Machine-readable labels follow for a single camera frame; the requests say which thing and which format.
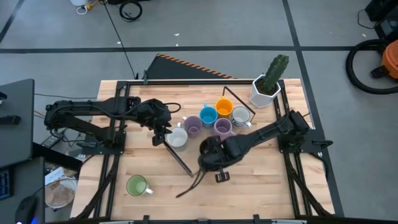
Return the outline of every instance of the cactus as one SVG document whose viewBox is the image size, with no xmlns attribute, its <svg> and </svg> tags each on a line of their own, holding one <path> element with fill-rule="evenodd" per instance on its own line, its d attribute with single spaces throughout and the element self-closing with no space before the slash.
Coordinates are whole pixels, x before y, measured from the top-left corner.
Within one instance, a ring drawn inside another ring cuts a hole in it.
<svg viewBox="0 0 398 224">
<path fill-rule="evenodd" d="M 276 83 L 284 73 L 287 64 L 289 63 L 289 56 L 278 55 L 269 65 L 265 77 L 257 82 L 257 89 L 262 94 L 273 95 L 276 89 Z"/>
</svg>

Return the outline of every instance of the potted plant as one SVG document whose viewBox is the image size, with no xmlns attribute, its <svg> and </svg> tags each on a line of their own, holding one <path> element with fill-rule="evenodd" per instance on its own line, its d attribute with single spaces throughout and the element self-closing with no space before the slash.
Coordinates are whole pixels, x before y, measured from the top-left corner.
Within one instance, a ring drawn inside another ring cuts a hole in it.
<svg viewBox="0 0 398 224">
<path fill-rule="evenodd" d="M 284 73 L 288 63 L 289 56 L 281 54 L 276 56 L 269 65 L 267 73 L 260 75 L 252 82 L 250 102 L 255 107 L 263 108 L 272 103 L 272 100 L 280 92 L 278 80 Z"/>
</svg>

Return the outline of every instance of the green mug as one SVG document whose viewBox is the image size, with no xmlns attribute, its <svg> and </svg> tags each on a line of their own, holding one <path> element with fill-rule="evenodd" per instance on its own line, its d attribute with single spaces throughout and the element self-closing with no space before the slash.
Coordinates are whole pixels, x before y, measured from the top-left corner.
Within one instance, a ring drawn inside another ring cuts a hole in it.
<svg viewBox="0 0 398 224">
<path fill-rule="evenodd" d="M 127 192 L 132 196 L 139 196 L 145 193 L 153 194 L 154 191 L 148 188 L 146 179 L 141 175 L 134 175 L 127 181 Z"/>
</svg>

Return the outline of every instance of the computer mouse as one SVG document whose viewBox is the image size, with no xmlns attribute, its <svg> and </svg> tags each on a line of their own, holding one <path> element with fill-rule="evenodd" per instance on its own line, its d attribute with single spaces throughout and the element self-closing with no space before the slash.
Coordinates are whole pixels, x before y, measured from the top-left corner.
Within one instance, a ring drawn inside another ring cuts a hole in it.
<svg viewBox="0 0 398 224">
<path fill-rule="evenodd" d="M 35 215 L 36 198 L 29 196 L 24 198 L 17 208 L 15 213 L 15 223 L 17 224 L 31 224 Z"/>
</svg>

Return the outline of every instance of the blue mug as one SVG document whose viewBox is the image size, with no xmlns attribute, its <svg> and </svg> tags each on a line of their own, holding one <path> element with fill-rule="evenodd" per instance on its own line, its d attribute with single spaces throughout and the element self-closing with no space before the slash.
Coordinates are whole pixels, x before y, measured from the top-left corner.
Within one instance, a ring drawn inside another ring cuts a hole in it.
<svg viewBox="0 0 398 224">
<path fill-rule="evenodd" d="M 205 107 L 200 111 L 200 119 L 203 127 L 212 128 L 218 117 L 217 110 L 205 104 Z"/>
</svg>

